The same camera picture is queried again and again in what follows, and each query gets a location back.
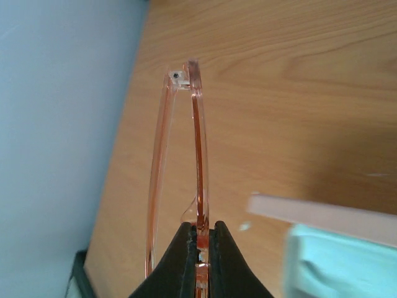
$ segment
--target wooden table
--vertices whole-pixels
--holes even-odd
[[[158,99],[167,65],[188,57],[202,72],[211,225],[226,222],[274,296],[288,224],[248,214],[250,193],[397,214],[395,0],[152,1],[86,261],[99,297],[144,279]],[[180,93],[159,255],[194,195],[189,104]]]

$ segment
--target transparent pink eyeglass arm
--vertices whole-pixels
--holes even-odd
[[[181,220],[189,221],[197,227],[197,249],[200,250],[196,264],[196,297],[208,297],[208,161],[207,139],[202,97],[200,69],[196,60],[189,60],[182,71],[170,71],[164,77],[163,94],[160,100],[156,138],[154,141],[151,179],[149,186],[148,222],[146,234],[146,277],[155,265],[154,251],[158,228],[158,208],[163,187],[166,153],[171,128],[172,112],[178,90],[190,90],[195,131],[197,193],[192,205],[183,214]],[[188,219],[189,212],[195,213],[194,219]]]

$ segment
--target white plastic strip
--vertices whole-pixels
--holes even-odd
[[[397,216],[362,209],[253,194],[248,212],[397,247]]]

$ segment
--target light blue object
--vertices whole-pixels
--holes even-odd
[[[148,2],[0,0],[0,298],[64,298]]]
[[[286,298],[397,297],[397,249],[296,225],[287,240],[283,291]]]

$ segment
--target light blue wall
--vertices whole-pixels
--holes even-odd
[[[87,247],[148,3],[0,0],[0,297],[60,298]]]

